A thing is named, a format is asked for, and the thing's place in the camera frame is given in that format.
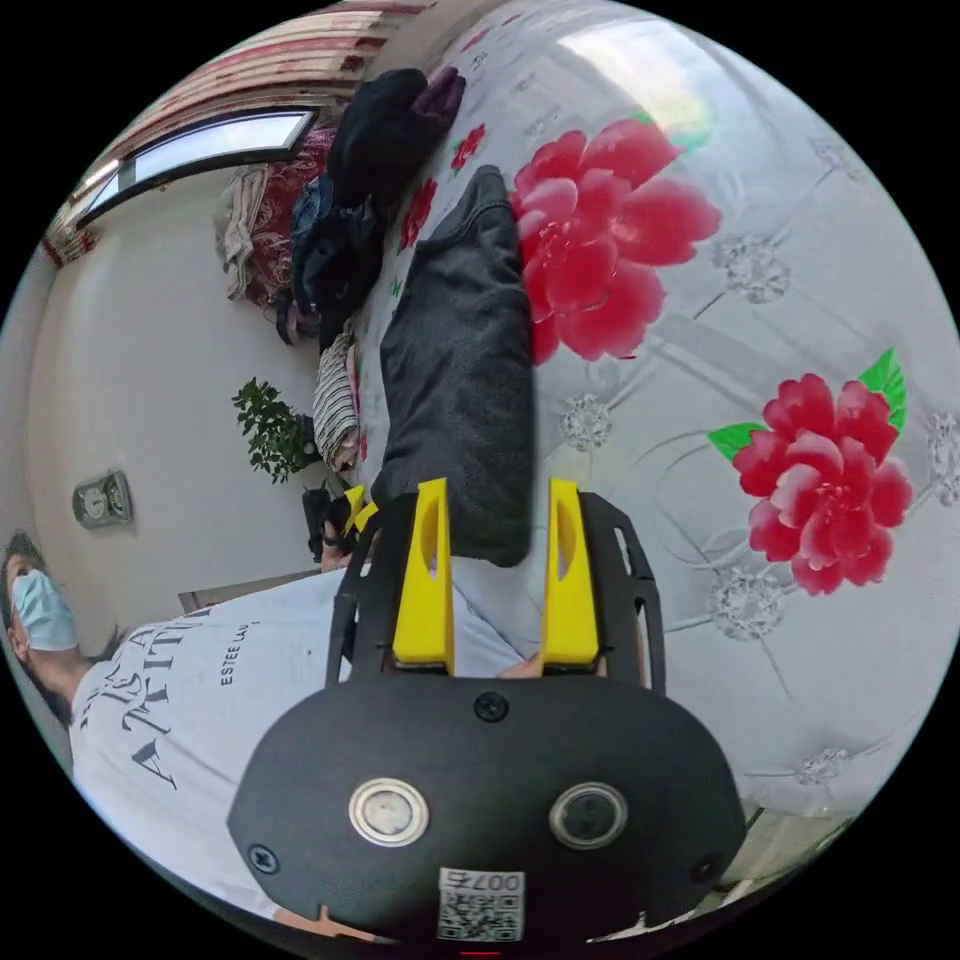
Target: green plant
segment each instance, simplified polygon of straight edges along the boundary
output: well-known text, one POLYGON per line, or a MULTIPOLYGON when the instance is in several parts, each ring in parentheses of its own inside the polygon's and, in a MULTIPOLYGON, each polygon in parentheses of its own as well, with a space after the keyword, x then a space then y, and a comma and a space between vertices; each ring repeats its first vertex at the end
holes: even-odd
POLYGON ((291 473, 302 470, 313 438, 304 436, 303 418, 280 399, 276 387, 254 377, 232 398, 240 411, 237 423, 250 436, 250 464, 270 474, 273 483, 286 483, 291 473))

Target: bed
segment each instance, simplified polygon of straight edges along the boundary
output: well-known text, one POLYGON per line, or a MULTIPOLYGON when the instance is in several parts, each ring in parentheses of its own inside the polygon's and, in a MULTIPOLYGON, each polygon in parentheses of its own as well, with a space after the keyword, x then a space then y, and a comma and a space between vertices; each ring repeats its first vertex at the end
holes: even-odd
POLYGON ((413 245, 494 164, 535 321, 534 541, 516 569, 457 561, 458 587, 534 652, 547 482, 596 491, 654 569, 668 695, 744 798, 859 812, 960 624, 960 346, 921 248, 809 108, 652 15, 517 0, 444 63, 459 117, 356 319, 358 481, 382 462, 379 347, 413 245))

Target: blue face mask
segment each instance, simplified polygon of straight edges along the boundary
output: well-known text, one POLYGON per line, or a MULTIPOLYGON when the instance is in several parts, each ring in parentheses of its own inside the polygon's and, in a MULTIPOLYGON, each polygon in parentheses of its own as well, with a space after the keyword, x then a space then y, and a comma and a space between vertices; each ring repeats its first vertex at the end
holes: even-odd
POLYGON ((62 652, 77 646, 73 611, 45 573, 31 570, 17 577, 12 599, 31 649, 62 652))

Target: red striped curtain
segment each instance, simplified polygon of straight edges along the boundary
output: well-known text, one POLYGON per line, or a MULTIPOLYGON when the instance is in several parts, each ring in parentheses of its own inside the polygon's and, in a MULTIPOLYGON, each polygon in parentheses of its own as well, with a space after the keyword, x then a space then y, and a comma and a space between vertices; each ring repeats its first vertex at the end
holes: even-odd
MULTIPOLYGON (((164 94, 107 147, 90 172, 187 126, 241 110, 289 104, 336 116, 380 48, 431 5, 429 0, 341 0, 265 30, 215 57, 164 94)), ((47 252, 61 266, 96 243, 94 231, 71 226, 74 209, 66 204, 43 239, 47 252)))

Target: wall clock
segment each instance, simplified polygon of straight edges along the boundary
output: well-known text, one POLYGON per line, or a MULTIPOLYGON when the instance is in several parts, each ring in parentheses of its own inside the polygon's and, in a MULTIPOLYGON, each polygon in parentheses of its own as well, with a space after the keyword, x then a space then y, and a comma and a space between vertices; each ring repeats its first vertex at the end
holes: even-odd
POLYGON ((129 523, 133 505, 123 471, 111 470, 77 484, 73 491, 73 515, 88 530, 129 523))

